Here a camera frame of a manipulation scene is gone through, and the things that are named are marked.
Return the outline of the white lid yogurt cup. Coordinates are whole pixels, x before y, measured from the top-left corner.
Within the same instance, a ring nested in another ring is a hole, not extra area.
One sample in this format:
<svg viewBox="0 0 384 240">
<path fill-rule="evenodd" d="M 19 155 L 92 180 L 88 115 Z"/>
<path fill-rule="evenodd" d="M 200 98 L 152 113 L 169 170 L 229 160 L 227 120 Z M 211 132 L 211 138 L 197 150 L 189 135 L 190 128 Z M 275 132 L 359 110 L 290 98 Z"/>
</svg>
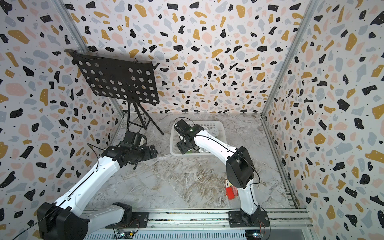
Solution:
<svg viewBox="0 0 384 240">
<path fill-rule="evenodd" d="M 211 128 L 209 129 L 210 135 L 214 137 L 218 137 L 220 135 L 220 131 L 217 128 Z"/>
<path fill-rule="evenodd" d="M 205 148 L 199 147 L 199 152 L 204 154 L 204 153 L 208 153 L 209 151 Z"/>
</svg>

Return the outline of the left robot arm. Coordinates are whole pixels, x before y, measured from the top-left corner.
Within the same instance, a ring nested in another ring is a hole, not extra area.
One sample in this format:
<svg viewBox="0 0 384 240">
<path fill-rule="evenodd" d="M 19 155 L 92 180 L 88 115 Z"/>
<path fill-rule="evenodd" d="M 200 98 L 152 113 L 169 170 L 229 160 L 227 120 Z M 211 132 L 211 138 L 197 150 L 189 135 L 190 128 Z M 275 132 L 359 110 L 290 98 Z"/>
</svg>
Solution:
<svg viewBox="0 0 384 240">
<path fill-rule="evenodd" d="M 147 138 L 127 131 L 116 146 L 109 146 L 98 162 L 70 190 L 54 203 L 44 203 L 37 211 L 40 237 L 44 240 L 83 240 L 87 235 L 105 228 L 130 227 L 139 221 L 134 219 L 132 207 L 120 202 L 85 214 L 84 210 L 93 196 L 121 168 L 137 167 L 138 163 L 155 159 L 158 155 Z"/>
</svg>

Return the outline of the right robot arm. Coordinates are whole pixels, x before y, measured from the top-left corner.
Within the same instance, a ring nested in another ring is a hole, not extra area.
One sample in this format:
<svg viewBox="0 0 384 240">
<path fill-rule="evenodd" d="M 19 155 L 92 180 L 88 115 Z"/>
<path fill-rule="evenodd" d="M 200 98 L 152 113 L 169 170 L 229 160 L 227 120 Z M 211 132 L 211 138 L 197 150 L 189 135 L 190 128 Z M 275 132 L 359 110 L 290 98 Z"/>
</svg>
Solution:
<svg viewBox="0 0 384 240">
<path fill-rule="evenodd" d="M 242 222 L 248 226 L 254 224 L 261 209 L 253 195 L 255 167 L 245 147 L 233 147 L 212 136 L 200 125 L 189 126 L 180 120 L 174 125 L 181 137 L 177 143 L 179 151 L 184 155 L 194 148 L 201 148 L 213 154 L 226 165 L 227 179 L 238 190 L 241 201 Z"/>
</svg>

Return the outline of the black perforated music stand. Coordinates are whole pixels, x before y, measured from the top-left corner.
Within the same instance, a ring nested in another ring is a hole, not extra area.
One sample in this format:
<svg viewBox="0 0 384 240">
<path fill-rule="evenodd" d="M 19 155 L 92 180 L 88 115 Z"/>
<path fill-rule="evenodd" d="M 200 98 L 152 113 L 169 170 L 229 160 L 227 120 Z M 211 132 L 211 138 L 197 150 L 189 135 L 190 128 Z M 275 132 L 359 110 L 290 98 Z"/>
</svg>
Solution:
<svg viewBox="0 0 384 240">
<path fill-rule="evenodd" d="M 75 50 L 65 50 L 72 58 L 91 90 L 97 96 L 125 101 L 128 106 L 127 130 L 134 125 L 146 130 L 153 124 L 164 134 L 143 104 L 156 106 L 160 103 L 152 62 L 140 63 L 93 55 Z"/>
</svg>

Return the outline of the red lighter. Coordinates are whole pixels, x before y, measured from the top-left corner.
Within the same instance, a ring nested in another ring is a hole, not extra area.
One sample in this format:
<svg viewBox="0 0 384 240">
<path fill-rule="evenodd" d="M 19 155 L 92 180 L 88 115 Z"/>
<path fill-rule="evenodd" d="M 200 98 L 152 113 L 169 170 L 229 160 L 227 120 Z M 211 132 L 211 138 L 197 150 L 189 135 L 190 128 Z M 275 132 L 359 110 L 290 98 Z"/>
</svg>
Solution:
<svg viewBox="0 0 384 240">
<path fill-rule="evenodd" d="M 228 200 L 233 200 L 238 196 L 238 190 L 236 187 L 226 187 L 226 196 L 228 197 Z"/>
</svg>

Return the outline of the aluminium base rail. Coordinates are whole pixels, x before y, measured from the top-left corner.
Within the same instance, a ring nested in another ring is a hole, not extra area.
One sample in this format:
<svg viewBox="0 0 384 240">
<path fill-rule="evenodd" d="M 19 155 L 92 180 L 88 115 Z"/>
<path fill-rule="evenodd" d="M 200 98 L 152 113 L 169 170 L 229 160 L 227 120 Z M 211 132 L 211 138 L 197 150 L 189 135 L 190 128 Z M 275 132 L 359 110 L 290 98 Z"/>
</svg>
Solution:
<svg viewBox="0 0 384 240">
<path fill-rule="evenodd" d="M 235 209 L 144 209 L 127 227 L 105 227 L 87 240 L 316 240 L 304 209 L 264 209 L 246 224 Z"/>
</svg>

